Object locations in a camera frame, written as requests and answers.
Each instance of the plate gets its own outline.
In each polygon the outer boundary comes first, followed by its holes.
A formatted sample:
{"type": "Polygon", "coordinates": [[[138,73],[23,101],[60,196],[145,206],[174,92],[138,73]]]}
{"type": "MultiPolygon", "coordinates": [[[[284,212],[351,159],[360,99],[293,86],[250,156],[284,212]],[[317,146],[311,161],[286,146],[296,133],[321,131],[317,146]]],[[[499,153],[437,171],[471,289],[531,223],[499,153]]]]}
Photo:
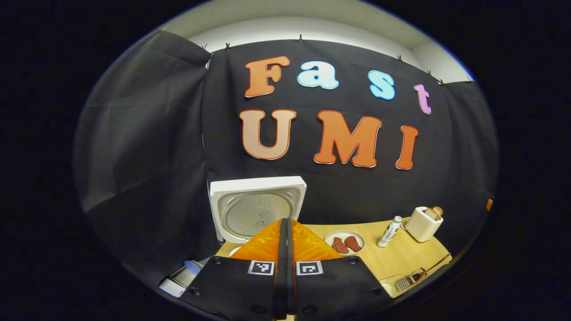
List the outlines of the plate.
{"type": "MultiPolygon", "coordinates": [[[[345,239],[348,238],[349,236],[354,236],[357,239],[357,244],[359,244],[359,246],[361,247],[361,251],[365,248],[365,239],[359,233],[356,233],[353,231],[347,231],[347,230],[333,231],[333,232],[327,234],[327,236],[325,237],[324,240],[329,246],[331,246],[333,244],[333,238],[340,238],[341,241],[343,243],[345,243],[345,239]]],[[[351,256],[351,255],[355,255],[359,252],[354,252],[353,250],[351,250],[349,248],[349,253],[347,253],[347,254],[339,253],[339,254],[341,254],[341,256],[351,256]]]]}
{"type": "Polygon", "coordinates": [[[237,248],[233,249],[232,251],[230,251],[230,255],[229,255],[228,257],[230,257],[230,258],[231,258],[231,257],[232,257],[232,254],[236,253],[236,252],[237,252],[237,250],[239,250],[240,248],[241,248],[241,246],[239,246],[239,247],[237,247],[237,248]]]}

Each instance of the wooden table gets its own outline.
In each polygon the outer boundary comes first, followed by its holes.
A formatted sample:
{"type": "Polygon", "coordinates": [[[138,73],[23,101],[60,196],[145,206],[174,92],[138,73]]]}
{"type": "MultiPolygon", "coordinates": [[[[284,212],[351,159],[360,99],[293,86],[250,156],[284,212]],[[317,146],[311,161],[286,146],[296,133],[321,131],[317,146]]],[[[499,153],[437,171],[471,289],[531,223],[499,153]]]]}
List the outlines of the wooden table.
{"type": "MultiPolygon", "coordinates": [[[[403,218],[402,225],[404,227],[406,227],[409,218],[403,218]]],[[[350,230],[359,233],[365,239],[365,247],[356,255],[362,258],[373,275],[377,277],[377,280],[383,284],[390,296],[394,298],[422,282],[421,280],[404,291],[395,291],[394,288],[391,290],[387,284],[394,285],[394,281],[399,278],[395,275],[404,277],[421,267],[428,269],[446,256],[448,250],[435,237],[420,243],[402,228],[398,230],[387,247],[378,247],[377,240],[391,221],[385,220],[362,224],[304,225],[321,238],[325,238],[327,234],[335,230],[350,230]]],[[[230,251],[241,245],[225,242],[216,255],[229,257],[230,251]]],[[[441,266],[448,264],[451,260],[452,256],[448,256],[446,260],[430,270],[428,275],[434,273],[441,266]]]]}

